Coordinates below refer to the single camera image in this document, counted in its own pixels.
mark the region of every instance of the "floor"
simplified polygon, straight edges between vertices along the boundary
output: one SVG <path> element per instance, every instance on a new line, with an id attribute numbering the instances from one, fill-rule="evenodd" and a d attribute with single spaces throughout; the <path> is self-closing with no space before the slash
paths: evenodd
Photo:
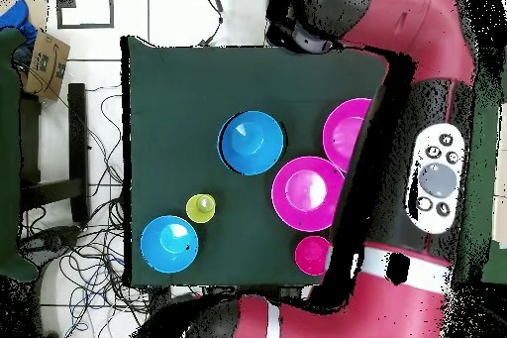
<path id="1" fill-rule="evenodd" d="M 63 9 L 64 24 L 104 24 L 109 23 L 108 0 L 76 0 L 75 9 Z M 50 12 L 47 25 L 49 34 L 70 45 L 70 55 L 60 97 L 66 100 L 67 85 L 70 82 L 84 82 L 87 93 L 88 126 L 96 133 L 105 145 L 109 154 L 114 148 L 120 134 L 101 113 L 101 104 L 106 97 L 104 113 L 118 126 L 121 126 L 120 84 L 120 37 L 122 35 L 138 36 L 153 45 L 191 46 L 210 37 L 217 27 L 217 14 L 206 0 L 114 0 L 114 28 L 99 29 L 58 29 L 56 22 L 55 0 L 49 0 Z M 222 0 L 225 15 L 213 45 L 262 45 L 265 28 L 266 0 Z M 502 131 L 507 136 L 507 121 Z M 40 169 L 42 181 L 68 178 L 68 128 L 67 109 L 61 102 L 44 102 L 41 117 Z M 91 209 L 99 204 L 117 197 L 121 186 L 106 174 L 98 185 L 104 170 L 103 156 L 98 146 L 90 140 L 89 177 Z M 499 170 L 496 183 L 494 203 L 494 234 L 507 234 L 507 139 L 500 145 Z M 122 146 L 114 150 L 110 165 L 123 175 Z M 41 228 L 55 225 L 71 224 L 70 208 L 67 201 L 47 206 L 48 214 L 38 222 Z M 29 222 L 41 215 L 41 210 L 29 213 Z M 87 233 L 99 232 L 107 225 L 107 213 L 100 212 L 90 223 Z M 85 244 L 93 236 L 84 238 Z M 123 242 L 120 237 L 101 236 L 108 242 L 113 240 L 112 247 L 123 253 Z M 74 316 L 82 310 L 83 297 L 80 290 L 83 278 L 73 269 L 73 260 L 64 258 L 53 261 L 44 276 L 42 291 L 42 315 L 46 331 L 55 331 L 63 336 L 72 327 Z M 94 261 L 79 259 L 80 267 L 90 267 L 87 280 L 91 280 Z M 190 291 L 188 288 L 174 288 L 173 293 Z M 131 294 L 133 304 L 142 305 L 142 295 Z M 107 330 L 100 338 L 130 338 L 137 323 L 131 312 L 125 307 L 111 319 L 109 307 L 101 307 L 97 299 L 94 308 L 88 309 L 81 320 L 81 325 L 74 329 L 68 338 L 98 338 L 99 330 L 109 323 Z M 144 314 L 138 315 L 140 322 Z"/>

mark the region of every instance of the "wire bundle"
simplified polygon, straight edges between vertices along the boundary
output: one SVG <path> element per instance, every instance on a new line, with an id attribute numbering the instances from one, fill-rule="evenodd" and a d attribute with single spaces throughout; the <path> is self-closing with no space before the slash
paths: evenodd
<path id="1" fill-rule="evenodd" d="M 39 74 L 31 68 L 26 68 L 39 80 L 41 86 L 47 84 Z M 93 90 L 87 90 L 88 92 L 97 91 L 102 88 L 115 88 L 119 86 L 105 86 L 98 87 Z M 63 101 L 54 90 L 49 87 L 52 93 L 61 101 L 69 111 L 67 103 Z M 104 112 L 104 104 L 106 101 L 113 97 L 119 97 L 121 94 L 114 94 L 106 97 L 101 105 L 100 110 L 102 115 L 110 122 L 118 131 L 119 138 L 114 148 L 111 150 L 109 155 L 106 152 L 104 143 L 100 138 L 91 131 L 85 123 L 73 112 L 71 114 L 76 117 L 80 124 L 87 130 L 90 137 L 97 144 L 99 151 L 101 152 L 105 164 L 105 169 L 95 187 L 94 192 L 88 197 L 92 197 L 97 194 L 100 185 L 103 184 L 106 173 L 110 174 L 112 179 L 115 179 L 120 184 L 123 184 L 123 180 L 118 172 L 110 166 L 109 161 L 111 155 L 117 149 L 122 141 L 122 132 L 118 125 L 116 125 Z M 115 239 L 123 239 L 123 213 L 120 207 L 119 198 L 113 198 L 111 195 L 112 190 L 111 179 L 109 182 L 109 201 L 100 204 L 90 215 L 88 221 L 82 228 L 82 234 L 79 236 L 79 240 L 82 241 L 84 238 L 93 236 L 93 238 L 86 244 L 77 245 L 75 248 L 69 248 L 69 252 L 59 259 L 59 269 L 64 277 L 70 282 L 75 284 L 75 288 L 72 291 L 68 308 L 72 318 L 72 325 L 68 328 L 63 338 L 69 338 L 74 331 L 85 331 L 91 328 L 93 338 L 100 338 L 102 332 L 107 327 L 110 337 L 114 338 L 111 329 L 109 327 L 111 320 L 118 312 L 130 312 L 139 326 L 141 322 L 138 319 L 137 314 L 148 315 L 148 296 L 138 291 L 132 291 L 130 288 L 122 286 L 122 271 L 124 266 L 123 254 L 112 248 L 112 244 Z M 44 211 L 43 215 L 37 218 L 31 225 L 24 226 L 27 228 L 28 236 L 35 233 L 36 230 L 41 230 L 35 227 L 35 224 L 43 219 L 46 215 L 46 210 L 41 207 Z M 107 209 L 107 225 L 101 227 L 95 232 L 88 232 L 87 227 L 90 221 L 102 210 Z M 86 268 L 82 267 L 83 260 L 92 261 L 92 265 Z M 68 269 L 74 270 L 78 273 L 80 282 L 73 280 L 69 274 Z M 109 307 L 105 324 L 103 324 L 98 331 L 95 332 L 91 316 L 88 309 L 99 309 L 103 307 Z M 88 322 L 84 321 L 85 315 L 88 317 Z"/>
<path id="2" fill-rule="evenodd" d="M 215 12 L 218 14 L 218 26 L 217 26 L 217 29 L 215 30 L 215 32 L 213 33 L 212 36 L 210 36 L 206 41 L 202 40 L 198 45 L 200 47 L 209 47 L 211 42 L 215 39 L 215 37 L 217 36 L 217 33 L 218 33 L 218 30 L 220 29 L 220 27 L 222 26 L 222 23 L 224 22 L 224 19 L 222 18 L 222 14 L 220 13 L 220 11 L 217 9 L 217 7 L 215 7 L 213 5 L 213 3 L 211 2 L 211 0 L 207 0 L 209 5 L 211 6 L 211 8 L 213 10 L 215 10 Z"/>

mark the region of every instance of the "table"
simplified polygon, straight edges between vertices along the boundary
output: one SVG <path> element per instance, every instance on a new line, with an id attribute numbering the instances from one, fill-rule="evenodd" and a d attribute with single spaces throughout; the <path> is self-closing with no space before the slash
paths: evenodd
<path id="1" fill-rule="evenodd" d="M 345 100 L 372 96 L 385 73 L 383 60 L 356 52 L 295 57 L 253 47 L 159 49 L 135 38 L 128 38 L 128 54 L 131 285 L 318 282 L 294 264 L 295 246 L 308 234 L 277 217 L 271 184 L 290 160 L 325 156 L 327 116 Z M 285 154 L 264 174 L 238 175 L 218 157 L 220 128 L 244 110 L 267 112 L 287 133 Z M 183 272 L 158 273 L 141 254 L 143 230 L 157 216 L 185 218 L 186 201 L 196 193 L 210 193 L 217 201 L 209 223 L 193 224 L 199 236 L 197 258 Z"/>

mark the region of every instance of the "pink bowl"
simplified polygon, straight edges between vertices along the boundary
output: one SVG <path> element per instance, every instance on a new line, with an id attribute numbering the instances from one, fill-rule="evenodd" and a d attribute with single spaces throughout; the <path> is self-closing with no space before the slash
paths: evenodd
<path id="1" fill-rule="evenodd" d="M 326 258 L 331 244 L 321 236 L 307 236 L 296 247 L 294 259 L 303 273 L 320 276 L 326 270 Z"/>
<path id="2" fill-rule="evenodd" d="M 313 156 L 294 159 L 274 178 L 271 189 L 274 210 L 296 230 L 327 229 L 333 223 L 344 181 L 343 174 L 325 159 Z"/>
<path id="3" fill-rule="evenodd" d="M 324 124 L 324 152 L 342 171 L 349 168 L 355 141 L 370 103 L 371 99 L 366 98 L 348 100 L 336 108 Z"/>

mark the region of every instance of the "gray button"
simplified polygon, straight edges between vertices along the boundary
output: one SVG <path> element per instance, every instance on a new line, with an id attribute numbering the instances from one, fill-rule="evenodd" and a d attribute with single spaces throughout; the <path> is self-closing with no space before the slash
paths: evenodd
<path id="1" fill-rule="evenodd" d="M 426 196 L 420 196 L 417 198 L 417 208 L 423 211 L 430 211 L 433 207 L 433 202 Z"/>
<path id="2" fill-rule="evenodd" d="M 441 150 L 436 146 L 431 146 L 428 149 L 426 149 L 426 156 L 428 156 L 431 159 L 438 159 L 441 154 L 442 154 Z"/>
<path id="3" fill-rule="evenodd" d="M 453 136 L 449 134 L 443 134 L 440 136 L 439 140 L 442 146 L 450 146 L 453 143 Z"/>
<path id="4" fill-rule="evenodd" d="M 456 189 L 455 172 L 446 165 L 426 165 L 419 175 L 419 183 L 430 195 L 446 198 Z"/>
<path id="5" fill-rule="evenodd" d="M 451 165 L 454 165 L 459 160 L 459 156 L 455 152 L 448 152 L 446 159 Z"/>
<path id="6" fill-rule="evenodd" d="M 439 202 L 437 204 L 437 213 L 439 213 L 442 217 L 447 217 L 449 216 L 449 213 L 451 213 L 451 209 L 444 202 Z"/>

